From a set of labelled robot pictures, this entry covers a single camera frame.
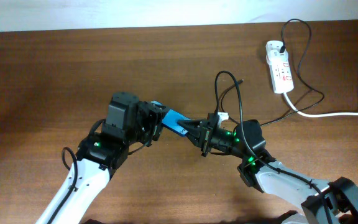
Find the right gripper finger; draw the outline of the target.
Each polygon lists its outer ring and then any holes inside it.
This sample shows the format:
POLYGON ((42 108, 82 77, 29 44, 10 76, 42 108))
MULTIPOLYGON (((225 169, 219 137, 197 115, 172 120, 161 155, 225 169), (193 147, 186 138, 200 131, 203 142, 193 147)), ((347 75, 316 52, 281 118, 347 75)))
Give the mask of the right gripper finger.
POLYGON ((202 135, 202 131, 200 131, 199 129, 188 130, 186 136, 192 142, 192 144, 194 146, 200 148, 200 151, 203 152, 203 135, 202 135))
POLYGON ((207 125, 207 119, 189 119, 178 120, 177 123, 185 130, 190 132, 201 132, 201 130, 207 125))

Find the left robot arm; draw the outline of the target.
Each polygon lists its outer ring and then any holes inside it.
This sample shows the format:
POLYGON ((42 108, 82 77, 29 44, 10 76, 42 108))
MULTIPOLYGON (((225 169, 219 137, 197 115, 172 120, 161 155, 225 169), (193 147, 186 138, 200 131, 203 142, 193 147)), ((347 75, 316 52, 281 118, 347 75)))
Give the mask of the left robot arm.
POLYGON ((94 123, 77 152, 64 147, 73 163, 38 223, 79 223, 98 194, 130 154, 134 143, 150 146, 162 132, 169 108, 128 92, 112 95, 108 113, 94 123))

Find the blue Galaxy smartphone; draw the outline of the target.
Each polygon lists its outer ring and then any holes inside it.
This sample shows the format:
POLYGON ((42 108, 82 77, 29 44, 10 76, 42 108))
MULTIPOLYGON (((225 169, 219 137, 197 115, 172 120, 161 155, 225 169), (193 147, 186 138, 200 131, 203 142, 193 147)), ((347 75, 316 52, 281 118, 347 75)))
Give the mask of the blue Galaxy smartphone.
POLYGON ((172 132, 176 133, 181 137, 185 137, 188 131, 178 124, 179 120, 189 120, 189 118, 185 117, 184 115, 178 113, 177 111, 171 109, 170 107, 159 103, 158 101, 151 101, 153 105, 158 107, 168 109, 165 117, 162 119, 162 127, 168 128, 172 132))

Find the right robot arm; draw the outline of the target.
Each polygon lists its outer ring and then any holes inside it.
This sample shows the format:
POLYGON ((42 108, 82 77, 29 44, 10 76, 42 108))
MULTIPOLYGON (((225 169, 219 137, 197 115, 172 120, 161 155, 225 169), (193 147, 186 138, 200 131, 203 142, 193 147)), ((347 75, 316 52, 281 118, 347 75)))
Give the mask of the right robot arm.
POLYGON ((258 121, 238 124, 232 131, 220 127, 220 117, 179 120, 187 138, 206 156, 212 149, 236 156, 246 186, 275 195, 302 210, 284 223, 358 223, 358 186, 345 177, 335 181, 314 179, 285 167, 266 150, 258 121))

